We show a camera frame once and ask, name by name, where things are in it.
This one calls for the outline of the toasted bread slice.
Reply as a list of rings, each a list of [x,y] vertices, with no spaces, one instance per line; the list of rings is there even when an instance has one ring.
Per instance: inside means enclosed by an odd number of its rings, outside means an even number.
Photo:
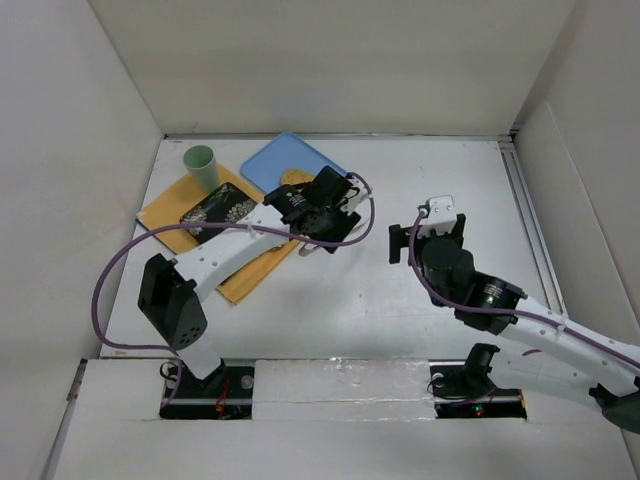
[[[298,170],[298,169],[288,169],[286,170],[281,178],[281,185],[300,185],[310,183],[315,179],[315,175],[309,172]]]

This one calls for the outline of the metal tongs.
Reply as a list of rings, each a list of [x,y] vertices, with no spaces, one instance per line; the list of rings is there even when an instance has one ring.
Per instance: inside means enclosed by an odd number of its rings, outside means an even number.
[[[355,235],[357,232],[359,232],[360,230],[362,230],[365,226],[365,222],[361,221],[359,222],[350,232],[350,236]],[[301,257],[306,257],[309,256],[313,253],[315,253],[317,250],[319,250],[320,247],[319,246],[311,246],[310,244],[304,244],[300,250],[298,251],[298,255]]]

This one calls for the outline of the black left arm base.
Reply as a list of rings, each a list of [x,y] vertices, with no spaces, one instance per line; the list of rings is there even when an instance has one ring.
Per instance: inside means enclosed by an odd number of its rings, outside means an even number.
[[[164,390],[159,416],[165,420],[249,420],[252,418],[255,365],[223,365],[206,380],[165,362],[159,369]]]

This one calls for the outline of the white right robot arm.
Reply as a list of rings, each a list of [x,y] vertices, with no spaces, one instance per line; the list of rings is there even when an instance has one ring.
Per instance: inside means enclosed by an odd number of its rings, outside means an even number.
[[[475,344],[457,383],[466,395],[497,389],[533,390],[598,411],[628,432],[639,431],[639,348],[590,330],[547,309],[520,287],[476,270],[463,247],[466,218],[432,222],[421,212],[414,224],[388,229],[389,261],[403,250],[431,303],[449,308],[465,326],[524,345],[510,354]]]

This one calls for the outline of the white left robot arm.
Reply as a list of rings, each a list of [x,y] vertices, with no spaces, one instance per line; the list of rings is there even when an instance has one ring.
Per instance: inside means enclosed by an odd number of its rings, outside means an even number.
[[[341,175],[326,166],[310,182],[276,188],[233,227],[196,248],[171,260],[157,254],[146,262],[138,307],[200,389],[215,390],[226,369],[202,308],[207,297],[290,239],[306,238],[328,252],[347,244],[361,220],[356,209],[370,194],[356,174]]]

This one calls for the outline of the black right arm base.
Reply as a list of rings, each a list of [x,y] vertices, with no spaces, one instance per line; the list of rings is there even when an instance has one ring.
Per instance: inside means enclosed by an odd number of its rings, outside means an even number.
[[[426,390],[434,399],[438,420],[527,419],[521,391],[498,388],[489,379],[491,361],[499,352],[495,345],[477,343],[465,360],[429,362]]]

